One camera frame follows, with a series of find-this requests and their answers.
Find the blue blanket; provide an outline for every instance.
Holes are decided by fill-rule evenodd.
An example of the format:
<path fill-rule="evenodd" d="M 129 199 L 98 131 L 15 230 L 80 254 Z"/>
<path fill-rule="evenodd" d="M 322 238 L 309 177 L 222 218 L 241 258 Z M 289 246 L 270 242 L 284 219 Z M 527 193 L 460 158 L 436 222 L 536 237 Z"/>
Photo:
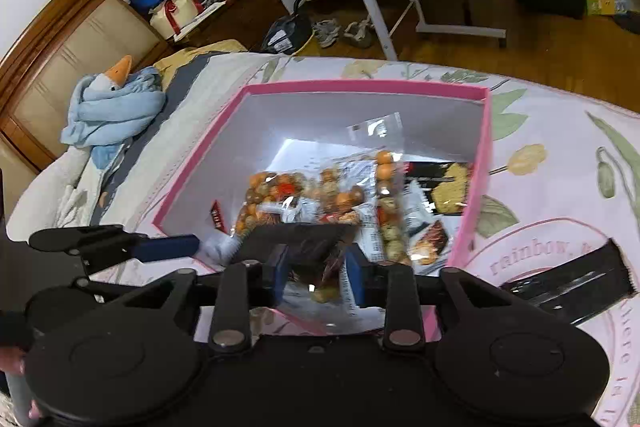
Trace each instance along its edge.
<path fill-rule="evenodd" d="M 128 138 L 142 132 L 164 105 L 156 68 L 130 74 L 122 89 L 91 89 L 96 74 L 83 77 L 71 95 L 68 125 L 60 141 L 76 147 L 94 146 L 92 159 L 105 168 Z"/>

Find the gray sneaker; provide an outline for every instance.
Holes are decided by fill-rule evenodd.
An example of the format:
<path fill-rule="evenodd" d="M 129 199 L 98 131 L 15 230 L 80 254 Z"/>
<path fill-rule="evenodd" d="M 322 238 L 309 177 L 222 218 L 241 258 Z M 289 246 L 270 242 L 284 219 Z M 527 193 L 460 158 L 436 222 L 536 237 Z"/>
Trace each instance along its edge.
<path fill-rule="evenodd" d="M 369 18 L 361 22 L 352 22 L 347 26 L 342 38 L 356 48 L 369 48 L 373 44 L 373 35 L 371 34 L 371 22 Z"/>
<path fill-rule="evenodd" d="M 321 48 L 328 48 L 334 44 L 338 40 L 342 29 L 335 19 L 318 21 L 313 24 L 312 28 Z"/>

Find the wooden dresser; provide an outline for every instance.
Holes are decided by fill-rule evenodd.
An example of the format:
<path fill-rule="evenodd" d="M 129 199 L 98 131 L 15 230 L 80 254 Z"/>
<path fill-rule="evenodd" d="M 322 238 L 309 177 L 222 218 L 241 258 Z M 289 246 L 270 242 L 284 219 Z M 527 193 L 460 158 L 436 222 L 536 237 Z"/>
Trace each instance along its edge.
<path fill-rule="evenodd" d="M 281 0 L 226 0 L 226 4 L 207 16 L 174 48 L 199 48 L 225 39 L 239 41 L 249 51 L 259 51 L 271 25 L 289 11 Z"/>

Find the snack bag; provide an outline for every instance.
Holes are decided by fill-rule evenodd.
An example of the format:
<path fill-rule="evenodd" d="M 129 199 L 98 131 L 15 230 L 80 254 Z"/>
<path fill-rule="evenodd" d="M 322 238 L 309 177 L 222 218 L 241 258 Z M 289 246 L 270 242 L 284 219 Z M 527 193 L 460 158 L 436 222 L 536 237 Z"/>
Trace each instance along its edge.
<path fill-rule="evenodd" d="M 404 163 L 404 226 L 416 273 L 437 275 L 445 266 L 462 222 L 471 174 L 467 163 Z"/>
<path fill-rule="evenodd" d="M 232 235 L 242 237 L 260 223 L 312 222 L 317 203 L 309 195 L 316 186 L 316 181 L 302 172 L 252 175 Z"/>
<path fill-rule="evenodd" d="M 352 125 L 319 144 L 325 165 L 320 176 L 319 220 L 360 225 L 356 242 L 372 262 L 409 263 L 399 200 L 402 168 L 398 162 L 403 147 L 398 113 Z M 353 152 L 331 158 L 327 151 L 335 150 Z"/>

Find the packaged snack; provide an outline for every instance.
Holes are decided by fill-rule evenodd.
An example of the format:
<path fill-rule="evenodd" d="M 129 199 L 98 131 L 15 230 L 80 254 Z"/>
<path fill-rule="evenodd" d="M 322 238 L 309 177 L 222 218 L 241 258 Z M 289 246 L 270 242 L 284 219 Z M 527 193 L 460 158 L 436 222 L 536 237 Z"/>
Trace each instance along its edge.
<path fill-rule="evenodd" d="M 438 219 L 409 239 L 409 258 L 419 266 L 432 265 L 436 263 L 448 242 L 449 236 Z"/>
<path fill-rule="evenodd" d="M 404 185 L 417 182 L 434 214 L 461 216 L 472 166 L 456 162 L 405 162 Z"/>
<path fill-rule="evenodd" d="M 353 209 L 375 196 L 376 165 L 372 160 L 338 158 L 320 173 L 321 223 L 357 221 Z"/>
<path fill-rule="evenodd" d="M 404 226 L 414 271 L 437 275 L 446 265 L 462 212 L 472 165 L 451 162 L 404 163 Z"/>
<path fill-rule="evenodd" d="M 394 161 L 398 153 L 388 150 L 376 154 L 376 215 L 386 258 L 410 264 L 407 257 L 402 220 L 402 168 Z"/>
<path fill-rule="evenodd" d="M 302 172 L 253 174 L 232 235 L 242 237 L 259 224 L 313 221 L 317 203 L 305 195 L 315 195 L 315 190 L 316 181 Z"/>

